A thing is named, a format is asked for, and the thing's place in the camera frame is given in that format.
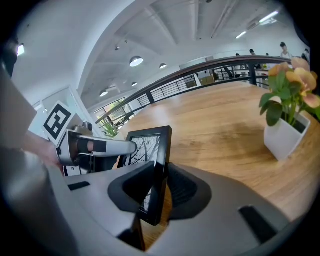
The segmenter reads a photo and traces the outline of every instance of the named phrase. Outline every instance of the black picture frame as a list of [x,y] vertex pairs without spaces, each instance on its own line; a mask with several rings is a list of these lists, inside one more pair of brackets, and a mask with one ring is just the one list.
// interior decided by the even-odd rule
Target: black picture frame
[[[126,137],[127,141],[131,141],[136,137],[148,137],[160,135],[158,142],[157,158],[154,166],[154,182],[151,189],[150,201],[147,212],[144,206],[140,207],[138,216],[141,220],[156,226],[160,223],[162,209],[164,206],[167,179],[168,179],[168,163],[170,161],[170,149],[172,128],[170,126],[162,126],[151,129],[130,131]],[[127,156],[121,156],[118,168],[126,166]]]

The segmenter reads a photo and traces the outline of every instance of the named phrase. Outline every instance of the potted plant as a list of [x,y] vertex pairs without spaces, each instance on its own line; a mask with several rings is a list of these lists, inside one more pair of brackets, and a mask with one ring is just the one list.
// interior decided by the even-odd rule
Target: potted plant
[[320,97],[312,94],[317,87],[317,74],[310,72],[302,58],[292,58],[291,64],[293,69],[284,62],[269,70],[270,92],[261,97],[259,104],[260,115],[266,112],[264,144],[278,161],[296,149],[309,128],[310,120],[301,112],[312,110],[320,115]]
[[115,125],[112,126],[105,120],[101,120],[101,124],[108,137],[114,138],[115,136],[117,136],[118,130]]

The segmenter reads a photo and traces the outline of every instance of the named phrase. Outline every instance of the picture frame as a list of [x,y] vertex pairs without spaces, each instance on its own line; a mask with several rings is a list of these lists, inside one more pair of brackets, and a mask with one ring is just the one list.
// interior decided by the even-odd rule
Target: picture frame
[[118,168],[144,161],[154,161],[154,183],[140,206],[138,216],[141,220],[156,226],[160,223],[165,200],[170,161],[172,128],[162,126],[151,129],[130,131],[127,141],[134,141],[137,150],[127,156],[121,156]]

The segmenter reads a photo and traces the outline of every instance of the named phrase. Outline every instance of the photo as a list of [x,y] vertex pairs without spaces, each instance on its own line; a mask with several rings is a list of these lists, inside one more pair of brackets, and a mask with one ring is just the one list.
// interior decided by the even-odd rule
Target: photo
[[[150,135],[143,137],[133,137],[132,142],[137,145],[137,150],[130,157],[126,158],[125,165],[130,166],[140,162],[154,161],[154,165],[157,162],[157,155],[159,149],[160,135]],[[145,197],[140,210],[143,212],[148,212],[150,197],[152,189],[150,189],[148,195]]]

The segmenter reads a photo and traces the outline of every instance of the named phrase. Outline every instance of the white flower pot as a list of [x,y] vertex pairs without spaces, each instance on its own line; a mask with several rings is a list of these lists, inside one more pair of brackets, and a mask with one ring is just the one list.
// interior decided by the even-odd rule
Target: white flower pot
[[295,151],[310,126],[310,120],[303,115],[295,113],[294,118],[305,126],[302,133],[283,119],[280,119],[275,126],[267,125],[264,129],[264,144],[278,161],[286,159]]

